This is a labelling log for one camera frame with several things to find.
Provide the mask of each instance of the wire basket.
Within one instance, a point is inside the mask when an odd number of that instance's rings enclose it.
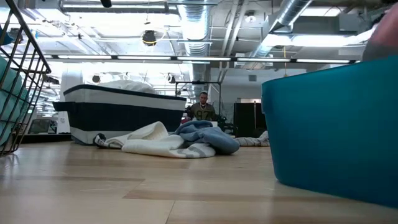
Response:
[[[14,1],[6,2],[10,11],[0,36],[0,68],[4,69],[0,70],[0,157],[18,150],[32,118],[29,110],[35,110],[46,74],[51,72]],[[12,24],[18,31],[11,53],[7,53],[2,45],[9,39],[7,29],[12,16],[18,21],[17,25]],[[18,45],[25,45],[19,55],[16,54]]]

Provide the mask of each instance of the black mattress border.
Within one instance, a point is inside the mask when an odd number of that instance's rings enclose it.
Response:
[[[157,95],[157,94],[152,94],[152,93],[141,93],[138,91],[131,91],[131,90],[121,90],[121,89],[116,89],[116,88],[109,88],[109,87],[103,87],[103,86],[96,86],[96,85],[89,85],[89,84],[82,84],[82,85],[77,85],[72,88],[69,88],[63,92],[63,95],[65,96],[66,94],[69,94],[73,91],[76,90],[100,90],[100,91],[108,91],[111,93],[121,93],[121,94],[127,94],[127,95],[133,95],[133,96],[144,96],[144,97],[151,97],[151,98],[158,98],[158,99],[165,99],[165,100],[180,100],[180,101],[187,101],[186,98],[183,97],[177,97],[177,96],[164,96],[164,95]]]

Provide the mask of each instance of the wooden floor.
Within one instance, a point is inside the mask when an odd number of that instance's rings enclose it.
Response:
[[[0,223],[398,223],[398,210],[284,186],[268,147],[170,159],[23,145],[0,159]]]

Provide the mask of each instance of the jersey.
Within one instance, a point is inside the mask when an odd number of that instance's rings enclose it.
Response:
[[[216,116],[216,111],[214,110],[214,107],[208,103],[205,107],[200,106],[200,103],[195,103],[191,106],[190,112],[191,115],[193,115],[198,121],[211,121]]]

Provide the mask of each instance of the teal plastic bin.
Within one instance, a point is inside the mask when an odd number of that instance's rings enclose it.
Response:
[[[265,82],[262,109],[281,183],[398,207],[398,57]]]

